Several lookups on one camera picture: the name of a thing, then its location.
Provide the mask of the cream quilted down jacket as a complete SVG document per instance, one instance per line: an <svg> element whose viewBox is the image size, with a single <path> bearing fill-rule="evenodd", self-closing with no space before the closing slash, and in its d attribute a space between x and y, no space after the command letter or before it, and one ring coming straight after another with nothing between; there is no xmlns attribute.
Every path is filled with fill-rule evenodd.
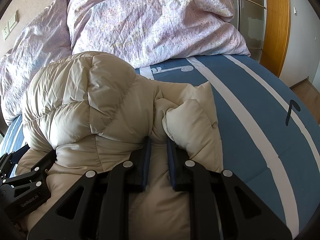
<svg viewBox="0 0 320 240"><path fill-rule="evenodd" d="M25 230L86 171L110 171L150 137L148 184L130 198L129 236L189 239L189 197L172 188L166 140L211 171L223 168L211 84L149 80L108 53L72 55L38 71L22 100L22 121L29 150L16 174L51 150L57 155L47 177L51 197L22 219Z"/></svg>

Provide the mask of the white wall switch plate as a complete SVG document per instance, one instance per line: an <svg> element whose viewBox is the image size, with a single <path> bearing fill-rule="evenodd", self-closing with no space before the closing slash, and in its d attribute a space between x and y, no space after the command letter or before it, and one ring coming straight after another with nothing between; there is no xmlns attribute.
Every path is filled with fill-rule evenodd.
<svg viewBox="0 0 320 240"><path fill-rule="evenodd" d="M16 10L15 13L12 15L10 20L8 21L9 25L9 31L12 32L12 30L16 27L18 24L18 11Z"/></svg>

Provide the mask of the pink floral duvet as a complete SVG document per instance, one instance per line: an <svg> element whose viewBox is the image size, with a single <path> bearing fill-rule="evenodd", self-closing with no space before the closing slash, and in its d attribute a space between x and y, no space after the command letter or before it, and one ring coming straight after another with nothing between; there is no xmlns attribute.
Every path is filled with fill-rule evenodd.
<svg viewBox="0 0 320 240"><path fill-rule="evenodd" d="M73 54L102 51L135 68L195 55L249 55L234 0L70 0Z"/></svg>

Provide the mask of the white wall socket plate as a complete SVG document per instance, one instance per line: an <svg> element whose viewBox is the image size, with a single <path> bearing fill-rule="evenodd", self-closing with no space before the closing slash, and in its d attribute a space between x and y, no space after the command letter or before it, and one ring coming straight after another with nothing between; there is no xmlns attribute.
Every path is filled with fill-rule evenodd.
<svg viewBox="0 0 320 240"><path fill-rule="evenodd" d="M9 34L10 34L9 28L5 27L5 28L2 30L2 34L3 34L4 40L6 40L7 37L9 36Z"/></svg>

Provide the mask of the blue white striped bed sheet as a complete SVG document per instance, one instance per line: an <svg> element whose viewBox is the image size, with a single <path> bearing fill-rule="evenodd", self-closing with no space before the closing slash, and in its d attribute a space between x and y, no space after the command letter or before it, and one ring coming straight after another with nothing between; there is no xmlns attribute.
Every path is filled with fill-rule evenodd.
<svg viewBox="0 0 320 240"><path fill-rule="evenodd" d="M238 176L289 228L319 226L319 124L284 83L247 56L195 56L157 64L149 80L212 87L223 170ZM1 239L28 239L1 209Z"/></svg>

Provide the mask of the pink floral pillow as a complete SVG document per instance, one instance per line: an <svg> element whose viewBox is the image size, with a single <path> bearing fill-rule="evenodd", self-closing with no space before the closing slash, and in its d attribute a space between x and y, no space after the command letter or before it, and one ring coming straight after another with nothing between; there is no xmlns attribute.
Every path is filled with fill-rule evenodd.
<svg viewBox="0 0 320 240"><path fill-rule="evenodd" d="M21 101L34 75L71 55L68 0L54 0L29 22L14 46L1 57L1 110L10 125L22 113Z"/></svg>

